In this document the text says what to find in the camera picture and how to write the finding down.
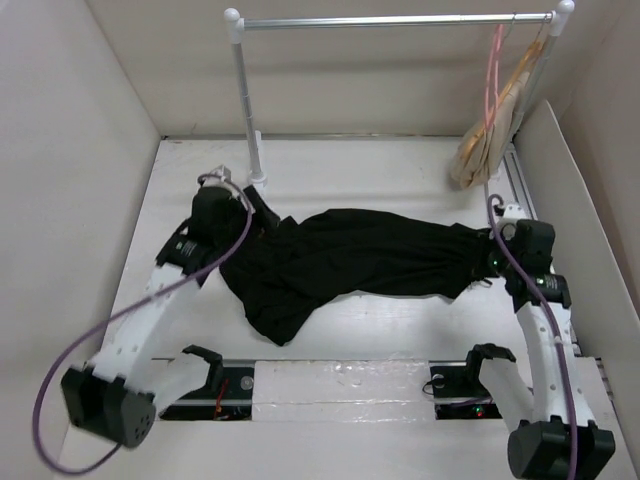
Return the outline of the black trousers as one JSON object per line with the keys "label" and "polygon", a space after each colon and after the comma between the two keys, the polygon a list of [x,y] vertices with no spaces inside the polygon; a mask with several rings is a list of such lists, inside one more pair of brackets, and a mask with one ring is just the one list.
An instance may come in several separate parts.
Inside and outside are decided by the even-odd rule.
{"label": "black trousers", "polygon": [[493,277],[490,250],[485,229],[330,209],[252,236],[220,272],[251,326],[283,346],[316,309],[354,291],[454,300]]}

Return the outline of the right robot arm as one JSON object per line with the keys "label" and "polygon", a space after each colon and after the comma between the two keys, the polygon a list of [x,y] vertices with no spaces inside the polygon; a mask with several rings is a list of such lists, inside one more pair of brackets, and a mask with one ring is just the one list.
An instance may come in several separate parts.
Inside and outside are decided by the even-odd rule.
{"label": "right robot arm", "polygon": [[504,216],[491,225],[498,250],[490,265],[506,281],[523,331],[532,383],[505,347],[468,353],[462,381],[488,391],[508,430],[507,459],[517,479],[594,479],[615,453],[614,435],[598,427],[583,394],[571,340],[566,279],[551,270],[552,225]]}

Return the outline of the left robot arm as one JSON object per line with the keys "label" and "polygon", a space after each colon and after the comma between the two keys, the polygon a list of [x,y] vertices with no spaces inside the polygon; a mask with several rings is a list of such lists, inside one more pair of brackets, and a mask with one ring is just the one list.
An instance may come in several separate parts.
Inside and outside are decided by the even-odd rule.
{"label": "left robot arm", "polygon": [[222,356],[189,345],[157,373],[153,359],[172,323],[185,318],[186,304],[210,273],[244,243],[252,226],[274,227],[278,216],[258,191],[234,195],[228,183],[202,186],[183,221],[156,257],[147,304],[127,309],[111,340],[82,368],[69,368],[61,389],[71,423],[134,449],[155,418],[182,397],[216,396],[226,385]]}

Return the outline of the wooden hanger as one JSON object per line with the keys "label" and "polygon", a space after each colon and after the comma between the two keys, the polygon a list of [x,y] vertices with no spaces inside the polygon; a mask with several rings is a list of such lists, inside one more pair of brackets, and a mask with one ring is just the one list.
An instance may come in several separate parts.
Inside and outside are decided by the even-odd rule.
{"label": "wooden hanger", "polygon": [[[516,81],[522,75],[522,73],[530,70],[537,63],[537,59],[540,56],[543,48],[543,41],[540,40],[540,35],[542,30],[543,30],[543,26],[540,27],[538,34],[536,35],[534,40],[529,44],[524,55],[521,57],[517,67],[514,69],[513,73],[511,74],[511,77],[509,78],[509,80],[507,81],[507,83],[505,84],[501,92],[499,92],[499,105],[497,110],[502,105],[502,103],[504,102],[507,95],[515,85]],[[508,37],[508,33],[506,33],[503,36],[502,46],[506,41],[507,37]],[[479,142],[483,138],[486,138],[488,136],[488,133],[486,133],[484,130],[483,117],[482,117],[481,125],[479,127],[474,127],[471,130],[471,132],[472,132],[471,139],[464,142],[462,147],[462,157],[465,159],[468,159],[476,149]]]}

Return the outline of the pink hanger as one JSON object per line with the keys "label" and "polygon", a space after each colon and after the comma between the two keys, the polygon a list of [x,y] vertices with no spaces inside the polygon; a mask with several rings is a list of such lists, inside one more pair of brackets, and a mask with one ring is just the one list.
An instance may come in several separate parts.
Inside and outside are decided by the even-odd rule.
{"label": "pink hanger", "polygon": [[484,91],[484,130],[488,133],[495,123],[499,105],[499,65],[503,43],[504,25],[495,27],[488,57]]}

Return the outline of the white cardboard panel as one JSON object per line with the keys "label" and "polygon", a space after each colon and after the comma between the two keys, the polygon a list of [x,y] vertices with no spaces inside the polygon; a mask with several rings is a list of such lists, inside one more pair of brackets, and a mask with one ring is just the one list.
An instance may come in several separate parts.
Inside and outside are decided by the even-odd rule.
{"label": "white cardboard panel", "polygon": [[569,280],[572,323],[582,351],[628,360],[638,318],[586,183],[549,102],[529,113],[516,150],[539,219],[556,232],[553,265]]}

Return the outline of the aluminium rail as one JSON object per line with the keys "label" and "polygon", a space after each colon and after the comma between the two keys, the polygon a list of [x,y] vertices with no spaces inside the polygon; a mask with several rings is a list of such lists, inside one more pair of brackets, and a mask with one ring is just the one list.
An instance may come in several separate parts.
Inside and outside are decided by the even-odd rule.
{"label": "aluminium rail", "polygon": [[538,214],[526,183],[524,170],[520,165],[518,153],[513,143],[510,143],[503,154],[503,164],[509,179],[514,201],[518,203],[534,220],[538,220]]}

